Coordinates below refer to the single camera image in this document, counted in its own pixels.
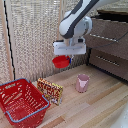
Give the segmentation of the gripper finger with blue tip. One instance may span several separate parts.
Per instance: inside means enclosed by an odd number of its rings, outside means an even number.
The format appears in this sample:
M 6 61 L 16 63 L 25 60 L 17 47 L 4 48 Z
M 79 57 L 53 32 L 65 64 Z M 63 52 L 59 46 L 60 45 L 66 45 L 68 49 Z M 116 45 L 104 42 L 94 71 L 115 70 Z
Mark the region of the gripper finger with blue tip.
M 69 57 L 69 64 L 71 64 L 72 63 L 72 61 L 73 61 L 73 56 L 72 57 Z

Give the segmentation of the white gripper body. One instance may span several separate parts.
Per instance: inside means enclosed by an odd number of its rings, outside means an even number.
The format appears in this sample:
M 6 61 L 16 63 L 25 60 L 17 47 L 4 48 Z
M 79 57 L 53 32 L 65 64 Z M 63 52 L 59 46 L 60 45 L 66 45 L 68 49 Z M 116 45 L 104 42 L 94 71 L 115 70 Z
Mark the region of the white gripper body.
M 56 41 L 53 43 L 55 55 L 81 55 L 86 53 L 86 44 L 83 37 L 71 38 L 69 45 L 64 41 Z

